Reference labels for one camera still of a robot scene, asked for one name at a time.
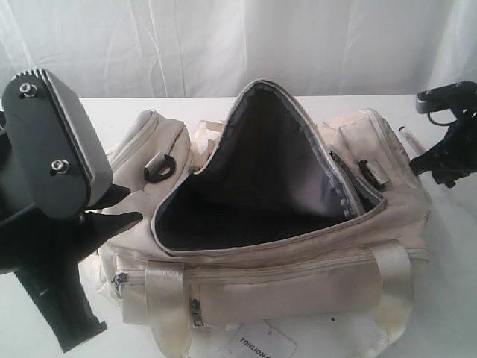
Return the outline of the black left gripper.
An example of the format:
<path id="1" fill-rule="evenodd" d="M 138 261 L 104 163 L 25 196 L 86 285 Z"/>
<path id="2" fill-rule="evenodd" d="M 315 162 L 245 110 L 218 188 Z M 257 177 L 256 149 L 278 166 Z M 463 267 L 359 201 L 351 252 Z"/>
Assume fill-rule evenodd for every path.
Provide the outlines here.
<path id="1" fill-rule="evenodd" d="M 143 215 L 122 207 L 131 190 L 116 184 L 89 207 L 89 173 L 61 116 L 1 118 L 1 271 L 13 271 L 59 343 L 87 342 L 107 324 L 92 311 L 79 261 Z"/>

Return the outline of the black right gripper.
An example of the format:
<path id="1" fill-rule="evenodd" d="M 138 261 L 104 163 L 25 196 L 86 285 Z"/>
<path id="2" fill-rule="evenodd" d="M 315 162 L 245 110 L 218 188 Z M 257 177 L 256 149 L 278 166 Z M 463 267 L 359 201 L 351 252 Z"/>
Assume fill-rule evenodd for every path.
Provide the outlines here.
<path id="1" fill-rule="evenodd" d="M 435 182 L 449 189 L 457 180 L 476 173 L 476 104 L 451 111 L 455 121 L 448 127 L 443 147 L 430 148 L 410 162 L 415 175 L 437 173 Z"/>

